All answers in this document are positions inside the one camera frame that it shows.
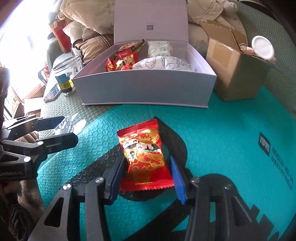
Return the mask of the red fortune-god snack pack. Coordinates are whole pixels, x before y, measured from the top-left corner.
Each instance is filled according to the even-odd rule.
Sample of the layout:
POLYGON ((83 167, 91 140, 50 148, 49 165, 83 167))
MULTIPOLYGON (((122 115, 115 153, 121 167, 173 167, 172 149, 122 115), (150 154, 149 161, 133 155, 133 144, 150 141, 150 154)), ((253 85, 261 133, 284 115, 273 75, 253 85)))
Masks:
POLYGON ((174 186, 163 154, 157 119, 117 131, 119 144, 127 159, 127 174, 120 191, 145 191, 174 186))
POLYGON ((129 56, 126 56, 123 59, 118 59, 118 60, 111 60, 110 58, 107 58, 105 68, 107 72, 119 71, 119 70, 130 70, 132 69, 135 63, 138 63, 138 61, 139 61, 138 53, 132 53, 129 56))

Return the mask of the brown gold snack pack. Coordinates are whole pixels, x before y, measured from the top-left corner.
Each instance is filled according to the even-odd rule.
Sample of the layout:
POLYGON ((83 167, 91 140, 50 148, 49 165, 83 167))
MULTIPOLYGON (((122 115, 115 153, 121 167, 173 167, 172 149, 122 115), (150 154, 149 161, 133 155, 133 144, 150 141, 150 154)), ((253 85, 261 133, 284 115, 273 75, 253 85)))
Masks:
POLYGON ((145 45, 145 40, 142 39, 142 41, 140 42, 132 42, 132 43, 127 43, 127 44, 124 44, 122 45, 118 51, 117 51, 117 54, 121 54, 121 53, 138 53, 142 47, 145 45))

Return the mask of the white bread-print snack pack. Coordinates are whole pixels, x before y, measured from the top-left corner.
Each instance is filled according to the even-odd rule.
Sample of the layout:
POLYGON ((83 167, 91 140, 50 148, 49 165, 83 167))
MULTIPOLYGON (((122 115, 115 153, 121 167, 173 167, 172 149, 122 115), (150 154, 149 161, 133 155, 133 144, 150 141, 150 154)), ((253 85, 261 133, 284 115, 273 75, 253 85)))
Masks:
POLYGON ((174 44, 169 41, 147 41, 148 51, 147 57, 157 57, 157 56, 172 56, 174 44))
POLYGON ((145 58, 133 64, 135 69, 163 69, 163 70, 182 70, 191 71, 191 65, 186 61, 173 56, 156 56, 145 58))

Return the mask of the red ketchup sachet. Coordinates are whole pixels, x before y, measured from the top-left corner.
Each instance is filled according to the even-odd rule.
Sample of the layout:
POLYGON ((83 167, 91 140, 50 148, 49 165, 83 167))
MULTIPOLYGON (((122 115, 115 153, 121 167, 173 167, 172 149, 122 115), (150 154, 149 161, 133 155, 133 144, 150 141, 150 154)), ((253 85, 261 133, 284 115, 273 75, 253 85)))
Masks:
POLYGON ((115 59, 121 60, 129 55, 132 54, 131 49, 122 49, 122 50, 118 50, 115 54, 115 59))

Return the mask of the smartphone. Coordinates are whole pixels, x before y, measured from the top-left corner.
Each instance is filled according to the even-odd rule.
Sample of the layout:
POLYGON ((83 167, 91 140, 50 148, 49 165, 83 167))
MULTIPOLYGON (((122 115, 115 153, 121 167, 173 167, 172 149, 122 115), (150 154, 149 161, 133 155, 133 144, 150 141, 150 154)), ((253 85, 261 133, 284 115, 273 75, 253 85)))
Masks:
POLYGON ((52 88, 51 88, 51 90, 45 95, 45 97, 44 97, 44 102, 46 103, 46 102, 52 102, 52 101, 54 101, 54 100, 56 100, 58 97, 59 97, 59 95, 61 94, 61 89, 60 89, 60 86, 59 86, 59 84, 55 84, 52 88))

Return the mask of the clear plastic jar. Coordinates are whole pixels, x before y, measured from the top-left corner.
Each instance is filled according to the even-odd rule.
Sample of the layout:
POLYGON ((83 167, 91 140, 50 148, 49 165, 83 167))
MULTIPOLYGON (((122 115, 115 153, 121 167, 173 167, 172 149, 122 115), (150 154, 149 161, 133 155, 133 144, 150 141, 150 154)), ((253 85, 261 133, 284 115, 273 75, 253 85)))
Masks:
POLYGON ((53 68, 54 77, 65 96, 75 91, 74 77, 83 69, 83 62, 80 55, 71 56, 53 68))

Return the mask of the red paper bag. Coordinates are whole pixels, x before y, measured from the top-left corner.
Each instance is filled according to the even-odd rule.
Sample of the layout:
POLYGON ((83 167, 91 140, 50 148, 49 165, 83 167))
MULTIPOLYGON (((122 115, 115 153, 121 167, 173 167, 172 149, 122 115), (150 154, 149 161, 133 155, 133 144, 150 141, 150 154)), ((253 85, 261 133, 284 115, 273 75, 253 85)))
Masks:
POLYGON ((58 40, 58 44, 63 53, 68 53, 71 51, 70 38, 64 33, 63 29, 66 27, 64 20, 55 20, 51 25, 51 30, 54 36, 58 40))

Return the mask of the brown striped pillow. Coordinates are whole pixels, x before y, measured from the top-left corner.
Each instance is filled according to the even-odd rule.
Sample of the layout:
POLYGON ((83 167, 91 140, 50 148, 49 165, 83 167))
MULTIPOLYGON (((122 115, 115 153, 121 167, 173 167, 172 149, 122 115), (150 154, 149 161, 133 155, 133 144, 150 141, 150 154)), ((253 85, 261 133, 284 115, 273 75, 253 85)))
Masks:
POLYGON ((113 34, 104 34, 101 35, 98 32, 81 26, 82 37, 76 40, 72 46, 79 50, 81 53, 81 59, 83 65, 87 65, 98 55, 103 53, 105 50, 113 46, 114 44, 114 35, 113 34))

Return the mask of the small brown cardboard box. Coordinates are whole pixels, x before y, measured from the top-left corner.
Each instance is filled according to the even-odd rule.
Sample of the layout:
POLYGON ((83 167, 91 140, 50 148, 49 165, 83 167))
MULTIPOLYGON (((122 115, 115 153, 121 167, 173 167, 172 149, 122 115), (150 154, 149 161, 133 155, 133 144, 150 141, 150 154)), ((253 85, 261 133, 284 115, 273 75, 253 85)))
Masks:
POLYGON ((248 47, 247 37, 215 21, 200 22, 209 37, 206 61, 217 75, 214 91, 225 101, 257 96, 273 62, 255 55, 242 54, 239 45, 248 47))

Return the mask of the lavender open gift box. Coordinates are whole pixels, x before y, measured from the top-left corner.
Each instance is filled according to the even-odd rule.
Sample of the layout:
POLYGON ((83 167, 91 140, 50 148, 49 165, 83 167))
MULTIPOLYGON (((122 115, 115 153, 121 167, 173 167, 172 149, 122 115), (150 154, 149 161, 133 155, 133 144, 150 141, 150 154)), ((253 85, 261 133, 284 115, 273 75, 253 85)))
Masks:
POLYGON ((88 63, 73 79, 85 105, 163 104, 206 108, 216 74, 189 44, 185 1, 116 1, 114 44, 88 63), (124 44, 169 41, 173 56, 191 65, 191 71, 144 69, 107 72, 112 58, 124 44))

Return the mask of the pink round case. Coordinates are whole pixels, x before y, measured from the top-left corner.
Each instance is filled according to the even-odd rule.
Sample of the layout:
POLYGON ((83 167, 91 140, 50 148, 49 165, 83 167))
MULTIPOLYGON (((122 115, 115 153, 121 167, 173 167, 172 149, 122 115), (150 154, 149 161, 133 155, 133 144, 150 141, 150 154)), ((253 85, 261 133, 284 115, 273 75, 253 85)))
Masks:
POLYGON ((255 55, 254 49, 252 47, 248 47, 244 43, 239 45, 239 49, 242 54, 255 55))

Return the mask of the green sofa cover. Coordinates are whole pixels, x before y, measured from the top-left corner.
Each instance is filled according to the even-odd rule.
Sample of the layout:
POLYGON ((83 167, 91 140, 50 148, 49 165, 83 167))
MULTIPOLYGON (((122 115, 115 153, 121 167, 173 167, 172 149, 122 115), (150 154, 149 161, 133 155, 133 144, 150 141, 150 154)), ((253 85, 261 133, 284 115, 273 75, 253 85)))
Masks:
POLYGON ((217 21, 197 23, 209 37, 206 56, 189 43, 189 1, 116 1, 114 44, 88 64, 53 73, 63 91, 76 90, 85 105, 156 104, 206 108, 212 92, 223 100, 256 97, 274 47, 251 42, 217 21))

